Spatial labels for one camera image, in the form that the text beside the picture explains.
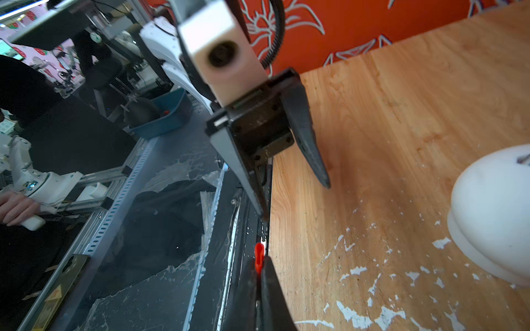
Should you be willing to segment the operator hand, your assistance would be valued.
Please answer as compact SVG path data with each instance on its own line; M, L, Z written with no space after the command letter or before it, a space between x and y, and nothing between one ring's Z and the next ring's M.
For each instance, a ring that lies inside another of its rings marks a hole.
M1 193L1 224L18 226L38 215L41 205L23 194L8 191Z

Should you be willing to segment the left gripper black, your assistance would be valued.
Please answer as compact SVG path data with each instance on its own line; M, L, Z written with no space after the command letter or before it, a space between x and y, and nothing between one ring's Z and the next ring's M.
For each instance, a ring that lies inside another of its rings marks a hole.
M292 80L299 77L288 68L217 110L206 122L212 146L235 173L261 219L269 219L269 207L253 163L266 163L295 141L317 180L324 188L331 188L305 87Z

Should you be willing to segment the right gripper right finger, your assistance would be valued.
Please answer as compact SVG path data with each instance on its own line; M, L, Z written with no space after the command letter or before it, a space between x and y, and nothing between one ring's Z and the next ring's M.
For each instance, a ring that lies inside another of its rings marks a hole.
M297 330L269 256L263 260L260 274L260 330Z

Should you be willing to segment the blue bin outside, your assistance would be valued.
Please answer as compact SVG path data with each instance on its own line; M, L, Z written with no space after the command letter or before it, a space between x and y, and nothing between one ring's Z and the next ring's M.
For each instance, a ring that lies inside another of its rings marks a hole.
M137 97L124 109L124 121L138 137L150 139L177 130L189 122L193 105L185 89L154 99Z

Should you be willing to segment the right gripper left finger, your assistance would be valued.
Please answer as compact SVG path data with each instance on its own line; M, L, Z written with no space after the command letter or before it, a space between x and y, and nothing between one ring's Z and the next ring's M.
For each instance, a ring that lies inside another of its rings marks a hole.
M227 308L222 330L255 330L260 276L255 269L255 259L242 266L232 304Z

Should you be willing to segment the red screw sleeve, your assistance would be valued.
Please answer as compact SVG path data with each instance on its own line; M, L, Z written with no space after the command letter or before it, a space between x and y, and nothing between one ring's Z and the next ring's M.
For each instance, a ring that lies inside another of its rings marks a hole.
M262 273L262 269L264 265L264 256L265 256L265 247L263 243L261 242L256 243L255 248L254 248L254 256L255 256L254 269L257 275L260 276Z

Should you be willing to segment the white dome with screws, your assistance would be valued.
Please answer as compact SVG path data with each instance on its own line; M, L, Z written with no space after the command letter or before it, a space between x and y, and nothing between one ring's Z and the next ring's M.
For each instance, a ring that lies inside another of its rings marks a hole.
M529 285L529 145L488 154L467 167L451 193L447 226L473 263Z

